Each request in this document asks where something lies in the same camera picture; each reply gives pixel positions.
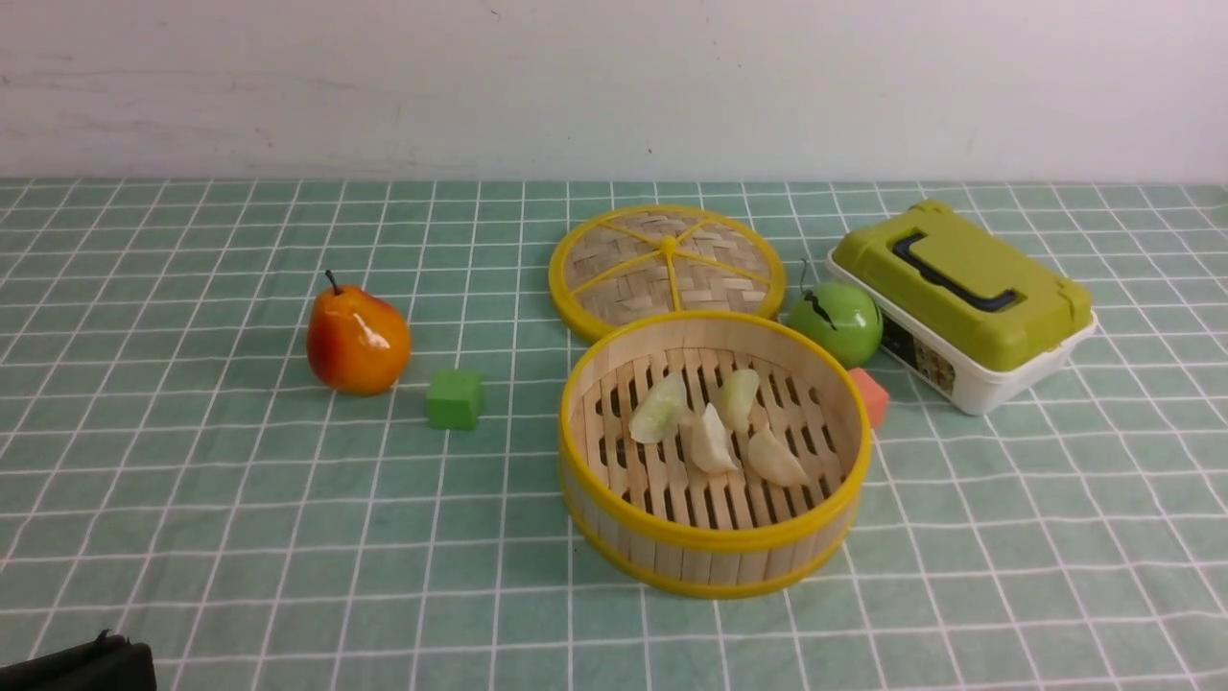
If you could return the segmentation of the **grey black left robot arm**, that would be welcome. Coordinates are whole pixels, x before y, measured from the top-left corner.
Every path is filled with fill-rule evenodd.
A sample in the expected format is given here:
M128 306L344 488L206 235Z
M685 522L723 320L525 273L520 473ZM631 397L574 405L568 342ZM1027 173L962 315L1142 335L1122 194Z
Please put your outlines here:
M1 669L2 690L157 690L154 650L102 631L80 646Z

